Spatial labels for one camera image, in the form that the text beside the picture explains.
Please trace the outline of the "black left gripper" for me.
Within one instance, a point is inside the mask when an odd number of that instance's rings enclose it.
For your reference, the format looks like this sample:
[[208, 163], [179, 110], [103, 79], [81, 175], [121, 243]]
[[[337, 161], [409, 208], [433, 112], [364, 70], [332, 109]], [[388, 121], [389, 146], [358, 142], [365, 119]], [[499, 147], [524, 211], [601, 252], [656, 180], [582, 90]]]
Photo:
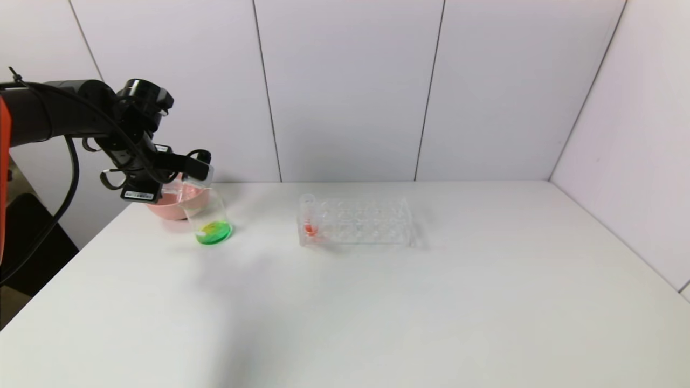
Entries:
[[153, 167], [157, 155], [153, 134], [150, 130], [119, 132], [129, 155], [129, 161], [123, 164], [125, 180], [120, 192], [125, 201], [155, 204], [162, 196], [162, 183]]

